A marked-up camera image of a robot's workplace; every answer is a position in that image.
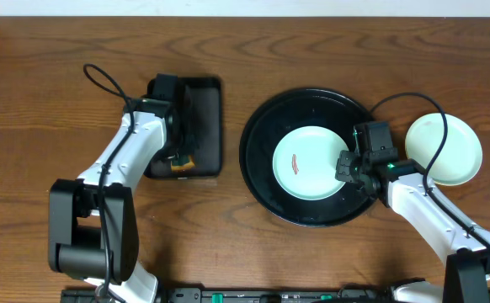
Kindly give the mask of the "light green plate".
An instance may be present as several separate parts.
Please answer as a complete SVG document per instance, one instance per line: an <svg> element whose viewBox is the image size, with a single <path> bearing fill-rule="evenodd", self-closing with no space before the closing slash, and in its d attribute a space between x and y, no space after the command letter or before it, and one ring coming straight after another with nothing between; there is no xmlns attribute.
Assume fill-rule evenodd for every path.
<svg viewBox="0 0 490 303"><path fill-rule="evenodd" d="M286 193L298 199L326 199L344 186L336 179L336 165L340 152L347 149L344 140L327 128L304 126L293 130L274 150L275 179Z"/></svg>

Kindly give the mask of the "white plate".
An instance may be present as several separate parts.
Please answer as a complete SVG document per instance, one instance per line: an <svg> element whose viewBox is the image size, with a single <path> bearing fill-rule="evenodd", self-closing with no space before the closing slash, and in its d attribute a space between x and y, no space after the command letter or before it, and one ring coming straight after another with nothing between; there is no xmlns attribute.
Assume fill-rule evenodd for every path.
<svg viewBox="0 0 490 303"><path fill-rule="evenodd" d="M429 172L429 177L445 186L467 183L482 165L482 146L474 130L463 120L447 114L447 139ZM440 113L426 114L410 126L405 138L408 158L427 167L443 138Z"/></svg>

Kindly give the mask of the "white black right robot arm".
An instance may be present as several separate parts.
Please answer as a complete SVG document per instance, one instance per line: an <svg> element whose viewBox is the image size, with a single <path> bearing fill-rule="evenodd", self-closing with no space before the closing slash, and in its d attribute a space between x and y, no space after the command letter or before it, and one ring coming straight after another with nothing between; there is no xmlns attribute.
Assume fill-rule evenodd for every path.
<svg viewBox="0 0 490 303"><path fill-rule="evenodd" d="M391 287L394 302L490 302L490 231L458 209L413 159L393 150L341 151L336 178L403 217L445 266L442 286L412 280Z"/></svg>

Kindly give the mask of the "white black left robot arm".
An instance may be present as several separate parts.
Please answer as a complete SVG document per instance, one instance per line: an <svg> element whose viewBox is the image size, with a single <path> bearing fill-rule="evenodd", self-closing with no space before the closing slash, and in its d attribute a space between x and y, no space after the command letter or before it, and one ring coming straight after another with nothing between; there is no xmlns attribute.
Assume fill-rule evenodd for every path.
<svg viewBox="0 0 490 303"><path fill-rule="evenodd" d="M188 86L155 88L129 100L115 137L76 179L49 191L51 270L96 287L97 300L153 302L157 278L138 261L140 241L133 194L156 156L184 144L192 115Z"/></svg>

